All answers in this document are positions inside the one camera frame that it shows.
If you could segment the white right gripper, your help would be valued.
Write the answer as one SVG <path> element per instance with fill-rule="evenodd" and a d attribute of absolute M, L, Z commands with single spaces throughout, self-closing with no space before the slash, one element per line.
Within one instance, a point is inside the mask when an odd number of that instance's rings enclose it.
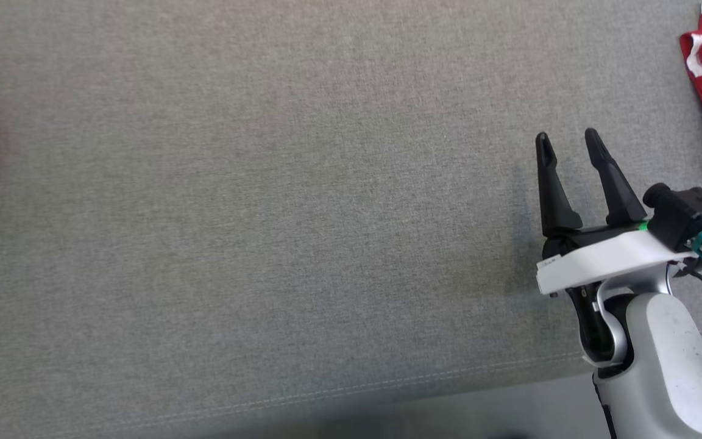
<path fill-rule="evenodd" d="M 600 134 L 590 127 L 584 138 L 590 162 L 601 179 L 608 208 L 606 225 L 626 227 L 643 222 L 647 213 Z M 582 238 L 599 241 L 583 247 L 576 243 L 577 234 L 557 236 L 581 229 L 583 222 L 558 177 L 558 160 L 548 134 L 538 133 L 535 145 L 542 233 L 548 237 L 536 269 L 539 293 L 547 296 L 599 283 L 602 291 L 669 294 L 679 263 L 698 255 L 690 250 L 674 252 L 642 229 L 611 237 L 606 236 L 607 231 L 595 230 Z"/>

